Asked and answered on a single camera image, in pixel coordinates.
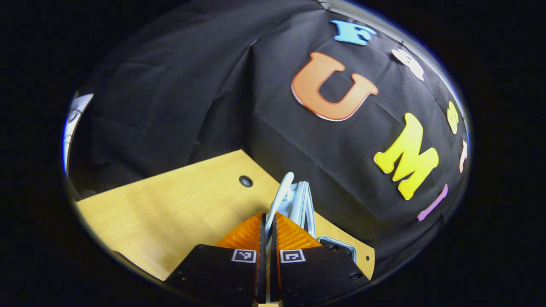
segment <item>yellow letter m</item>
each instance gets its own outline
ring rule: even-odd
[[[394,172],[393,181],[411,174],[408,179],[402,180],[398,185],[398,190],[404,199],[409,200],[432,169],[438,166],[439,160],[438,152],[434,148],[419,154],[423,141],[423,126],[411,113],[406,113],[404,117],[406,127],[402,133],[386,152],[376,153],[373,161],[382,171],[389,174],[394,169],[394,162],[402,156]]]

